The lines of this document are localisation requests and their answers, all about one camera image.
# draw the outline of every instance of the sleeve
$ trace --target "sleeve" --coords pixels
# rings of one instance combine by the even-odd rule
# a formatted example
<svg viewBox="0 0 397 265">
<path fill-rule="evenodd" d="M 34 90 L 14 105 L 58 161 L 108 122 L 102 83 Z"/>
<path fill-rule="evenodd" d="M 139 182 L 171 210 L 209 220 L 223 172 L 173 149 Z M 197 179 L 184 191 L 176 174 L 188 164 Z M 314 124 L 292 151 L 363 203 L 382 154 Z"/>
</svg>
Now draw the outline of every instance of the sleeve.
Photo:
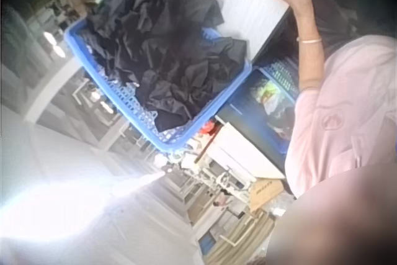
<svg viewBox="0 0 397 265">
<path fill-rule="evenodd" d="M 296 197 L 304 194 L 313 185 L 310 169 L 302 167 L 310 145 L 311 127 L 316 110 L 319 90 L 305 89 L 295 105 L 295 125 L 288 148 L 285 170 L 287 181 Z"/>
<path fill-rule="evenodd" d="M 318 95 L 319 90 L 315 88 L 305 89 L 299 95 L 297 103 L 295 104 L 295 124 L 292 132 L 291 145 L 301 145 L 302 141 L 309 136 Z"/>
</svg>

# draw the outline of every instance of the gold bracelet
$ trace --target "gold bracelet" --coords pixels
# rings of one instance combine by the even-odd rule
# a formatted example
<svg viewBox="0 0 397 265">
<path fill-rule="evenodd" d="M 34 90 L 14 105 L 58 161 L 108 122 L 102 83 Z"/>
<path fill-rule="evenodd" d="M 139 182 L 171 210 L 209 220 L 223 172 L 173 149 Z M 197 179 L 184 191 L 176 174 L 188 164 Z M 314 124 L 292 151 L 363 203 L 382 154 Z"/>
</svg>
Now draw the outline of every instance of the gold bracelet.
<svg viewBox="0 0 397 265">
<path fill-rule="evenodd" d="M 319 38 L 317 40 L 300 40 L 299 37 L 297 38 L 297 42 L 300 42 L 300 43 L 321 43 L 322 41 L 323 41 L 322 38 Z"/>
</svg>

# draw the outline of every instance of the black fabric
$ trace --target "black fabric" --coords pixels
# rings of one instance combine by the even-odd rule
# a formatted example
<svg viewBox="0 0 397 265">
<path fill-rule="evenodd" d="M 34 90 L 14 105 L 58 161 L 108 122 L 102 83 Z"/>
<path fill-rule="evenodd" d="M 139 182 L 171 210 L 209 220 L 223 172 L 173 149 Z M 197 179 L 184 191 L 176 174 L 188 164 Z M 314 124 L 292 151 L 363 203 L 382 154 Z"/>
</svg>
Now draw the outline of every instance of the black fabric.
<svg viewBox="0 0 397 265">
<path fill-rule="evenodd" d="M 246 42 L 208 41 L 223 22 L 216 0 L 103 0 L 81 31 L 106 76 L 139 84 L 159 132 L 186 124 L 241 72 Z"/>
</svg>

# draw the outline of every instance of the basket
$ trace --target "basket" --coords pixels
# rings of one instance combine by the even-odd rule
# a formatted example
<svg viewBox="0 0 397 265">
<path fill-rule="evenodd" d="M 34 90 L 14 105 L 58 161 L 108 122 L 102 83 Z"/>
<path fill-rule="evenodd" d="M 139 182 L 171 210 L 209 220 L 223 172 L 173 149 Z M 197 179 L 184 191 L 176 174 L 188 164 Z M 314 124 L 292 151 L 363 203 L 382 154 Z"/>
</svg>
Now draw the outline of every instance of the basket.
<svg viewBox="0 0 397 265">
<path fill-rule="evenodd" d="M 85 70 L 113 102 L 116 108 L 136 127 L 146 139 L 156 148 L 164 152 L 172 152 L 182 148 L 200 128 L 219 110 L 228 100 L 238 86 L 247 78 L 252 70 L 252 65 L 246 60 L 242 72 L 219 95 L 210 101 L 201 112 L 187 124 L 159 133 L 154 125 L 157 112 L 145 110 L 135 98 L 135 88 L 129 84 L 121 86 L 112 83 L 97 71 L 97 63 L 89 52 L 82 37 L 78 35 L 80 29 L 86 25 L 85 19 L 77 21 L 65 32 L 65 40 L 72 52 L 83 64 Z M 209 40 L 220 37 L 214 29 L 203 29 L 203 36 Z"/>
</svg>

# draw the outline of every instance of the light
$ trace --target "light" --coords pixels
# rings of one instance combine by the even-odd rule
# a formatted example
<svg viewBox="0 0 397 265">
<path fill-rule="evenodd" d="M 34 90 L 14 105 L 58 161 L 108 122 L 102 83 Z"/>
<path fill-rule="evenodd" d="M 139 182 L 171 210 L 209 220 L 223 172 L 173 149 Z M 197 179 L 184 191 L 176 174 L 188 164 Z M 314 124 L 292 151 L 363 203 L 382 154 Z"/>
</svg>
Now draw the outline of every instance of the light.
<svg viewBox="0 0 397 265">
<path fill-rule="evenodd" d="M 282 217 L 283 216 L 283 214 L 285 213 L 285 209 L 283 209 L 283 208 L 279 208 L 279 207 L 276 207 L 276 208 L 274 208 L 273 210 L 272 210 L 272 213 L 276 216 L 276 217 Z"/>
<path fill-rule="evenodd" d="M 164 171 L 144 175 L 138 179 L 132 178 L 119 182 L 112 189 L 112 195 L 115 197 L 125 197 L 138 189 L 151 184 L 153 181 L 163 177 L 166 173 Z"/>
<path fill-rule="evenodd" d="M 56 46 L 56 39 L 51 33 L 44 32 L 43 35 L 51 45 Z"/>
<path fill-rule="evenodd" d="M 168 158 L 167 156 L 164 156 L 162 153 L 158 153 L 156 154 L 156 156 L 154 157 L 154 161 L 153 164 L 157 167 L 157 168 L 161 168 L 166 166 L 168 163 Z"/>
<path fill-rule="evenodd" d="M 0 212 L 0 236 L 53 241 L 83 231 L 98 217 L 109 192 L 88 183 L 38 186 L 18 196 Z"/>
<path fill-rule="evenodd" d="M 96 92 L 96 91 L 92 91 L 92 92 L 91 92 L 91 96 L 92 96 L 92 98 L 95 99 L 95 100 L 100 99 L 100 94 L 99 94 L 98 92 Z"/>
<path fill-rule="evenodd" d="M 108 104 L 106 104 L 105 102 L 100 102 L 100 105 L 106 110 L 106 112 L 108 112 L 109 114 L 113 114 L 114 111 L 111 107 L 109 107 Z"/>
<path fill-rule="evenodd" d="M 52 49 L 54 49 L 55 53 L 56 53 L 59 57 L 61 57 L 61 58 L 65 58 L 65 57 L 66 57 L 65 52 L 62 50 L 62 48 L 61 48 L 60 46 L 53 45 L 53 46 L 52 46 Z"/>
</svg>

